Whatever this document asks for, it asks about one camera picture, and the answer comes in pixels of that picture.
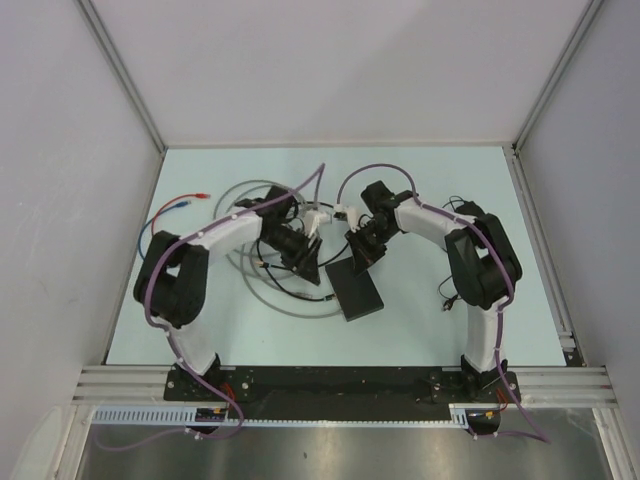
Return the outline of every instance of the red wire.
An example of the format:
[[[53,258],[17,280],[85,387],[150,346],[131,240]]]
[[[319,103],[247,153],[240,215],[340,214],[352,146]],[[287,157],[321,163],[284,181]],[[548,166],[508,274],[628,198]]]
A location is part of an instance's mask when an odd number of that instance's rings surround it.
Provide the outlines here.
[[[158,219],[158,216],[160,215],[160,212],[162,212],[162,210],[167,208],[169,205],[171,205],[176,200],[182,200],[183,198],[191,198],[191,197],[194,197],[194,198],[209,198],[209,197],[211,197],[211,195],[209,195],[208,193],[186,193],[184,195],[179,195],[179,196],[177,196],[175,198],[172,198],[167,203],[165,203],[163,206],[161,206],[158,209],[158,211],[156,212],[156,214],[153,216],[153,220],[151,220],[151,235],[156,233],[156,220]]]

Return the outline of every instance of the metal floor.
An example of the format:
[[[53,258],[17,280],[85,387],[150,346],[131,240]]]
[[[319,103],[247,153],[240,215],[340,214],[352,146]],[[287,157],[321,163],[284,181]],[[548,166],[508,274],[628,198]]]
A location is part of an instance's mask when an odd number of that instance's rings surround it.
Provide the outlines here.
[[[223,441],[180,433],[128,452],[157,427],[93,426],[80,480],[106,479],[611,479],[590,409],[531,412],[552,439],[473,439],[462,430],[412,428],[246,428]],[[517,411],[502,429],[526,429]]]

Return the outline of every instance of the white wall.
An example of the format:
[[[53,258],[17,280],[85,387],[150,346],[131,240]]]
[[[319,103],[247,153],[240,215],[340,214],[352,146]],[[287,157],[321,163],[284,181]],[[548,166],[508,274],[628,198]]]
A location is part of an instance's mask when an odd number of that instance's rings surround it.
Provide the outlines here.
[[[0,478],[97,362],[159,158],[72,1],[0,3]]]
[[[611,0],[523,152],[579,339],[640,445],[640,3]]]
[[[587,0],[100,0],[165,142],[509,142]]]

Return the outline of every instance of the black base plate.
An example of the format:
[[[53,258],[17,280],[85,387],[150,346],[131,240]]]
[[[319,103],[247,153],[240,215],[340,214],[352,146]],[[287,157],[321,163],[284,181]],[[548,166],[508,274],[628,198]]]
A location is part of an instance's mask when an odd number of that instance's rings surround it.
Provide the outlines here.
[[[221,367],[245,417],[295,421],[450,420],[449,403],[495,405],[490,385],[475,398],[463,388],[460,371],[440,367]],[[507,378],[520,395],[515,374]],[[173,367],[164,399],[211,402],[220,399],[184,370]]]

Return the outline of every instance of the light blue table surface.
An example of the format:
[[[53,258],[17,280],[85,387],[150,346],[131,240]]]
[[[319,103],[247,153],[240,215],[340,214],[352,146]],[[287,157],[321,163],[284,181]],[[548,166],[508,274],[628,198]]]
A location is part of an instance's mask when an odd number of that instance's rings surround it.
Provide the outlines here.
[[[505,349],[510,365],[564,365],[564,359],[540,272],[503,152],[497,147],[375,147],[375,148],[263,148],[182,149],[167,153],[149,216],[167,200],[183,193],[207,192],[210,200],[196,200],[158,220],[159,229],[191,233],[208,223],[219,196],[230,186],[249,179],[270,179],[295,186],[320,163],[326,171],[320,199],[334,203],[342,180],[370,163],[393,163],[415,178],[421,198],[437,206],[451,195],[474,200],[498,215],[522,263],[514,303],[505,314]],[[374,169],[354,177],[343,203],[359,204],[360,192],[383,180],[395,192],[408,188],[404,177],[389,169]],[[242,189],[235,190],[234,196]],[[313,188],[303,193],[312,198]],[[226,208],[232,198],[224,203]],[[346,224],[321,227],[324,239],[320,259],[345,243]],[[143,237],[144,250],[149,233]],[[151,329],[143,308],[132,296],[140,269],[136,259],[122,304],[108,363],[168,365],[174,357],[164,335]],[[385,308],[347,323],[341,315],[299,319],[275,312],[258,302],[240,274],[226,260],[209,270],[207,312],[223,363],[236,365],[459,365],[463,353],[466,307],[457,302],[443,312],[436,287],[449,274],[446,254],[417,235],[397,235],[387,255],[370,270]],[[322,272],[320,287],[294,279],[285,285],[314,294],[331,292]],[[300,313],[330,312],[326,304],[302,302],[276,292],[257,280],[255,288],[269,301]],[[444,292],[453,292],[451,284]]]

